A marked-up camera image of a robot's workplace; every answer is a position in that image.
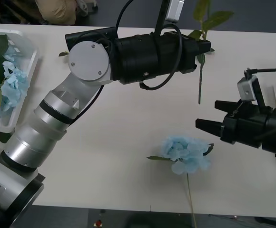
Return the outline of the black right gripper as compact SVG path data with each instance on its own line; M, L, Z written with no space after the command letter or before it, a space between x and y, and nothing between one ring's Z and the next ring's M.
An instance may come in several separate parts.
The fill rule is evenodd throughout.
M226 112L223 122L196 119L196 128L234 144L242 143L259 148L256 137L265 132L265 125L273 112L269 106L259 107L251 102L215 101L215 109Z

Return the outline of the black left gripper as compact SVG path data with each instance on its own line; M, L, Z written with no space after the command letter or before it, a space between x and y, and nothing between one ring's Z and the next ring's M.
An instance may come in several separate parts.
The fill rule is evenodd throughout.
M196 69L195 56L211 52L211 42L195 39L182 35L182 54L177 71L181 73L190 73ZM166 32L157 38L158 49L158 74L169 74L176 62L178 54L178 34L174 31Z

